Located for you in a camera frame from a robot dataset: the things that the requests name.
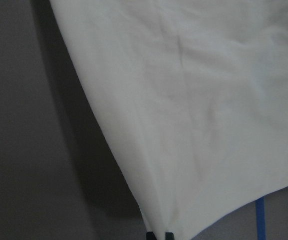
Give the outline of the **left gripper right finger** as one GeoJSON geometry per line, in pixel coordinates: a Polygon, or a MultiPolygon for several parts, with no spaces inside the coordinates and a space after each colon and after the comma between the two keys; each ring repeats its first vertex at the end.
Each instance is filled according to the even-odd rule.
{"type": "Polygon", "coordinates": [[[174,240],[174,234],[172,232],[166,232],[165,240],[174,240]]]}

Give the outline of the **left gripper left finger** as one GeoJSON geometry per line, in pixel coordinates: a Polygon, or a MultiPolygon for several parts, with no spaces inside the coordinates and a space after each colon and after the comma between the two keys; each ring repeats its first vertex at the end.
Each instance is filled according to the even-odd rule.
{"type": "Polygon", "coordinates": [[[146,232],[146,240],[156,240],[156,237],[152,231],[146,232]]]}

